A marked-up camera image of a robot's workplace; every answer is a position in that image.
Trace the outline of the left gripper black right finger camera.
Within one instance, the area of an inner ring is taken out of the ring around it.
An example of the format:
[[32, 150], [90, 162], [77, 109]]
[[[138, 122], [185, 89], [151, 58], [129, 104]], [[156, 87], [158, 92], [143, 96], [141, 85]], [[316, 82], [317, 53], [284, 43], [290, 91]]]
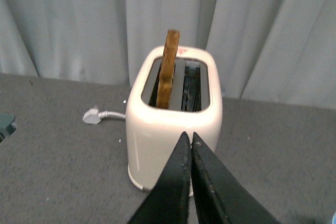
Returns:
[[279, 223], [197, 133], [192, 140], [191, 177], [199, 223]]

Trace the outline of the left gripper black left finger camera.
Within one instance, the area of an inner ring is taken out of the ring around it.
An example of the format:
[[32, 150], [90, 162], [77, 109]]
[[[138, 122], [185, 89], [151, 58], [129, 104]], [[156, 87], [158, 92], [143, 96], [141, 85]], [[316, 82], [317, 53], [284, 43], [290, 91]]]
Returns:
[[187, 223], [191, 168], [190, 139], [183, 132], [155, 186], [128, 223]]

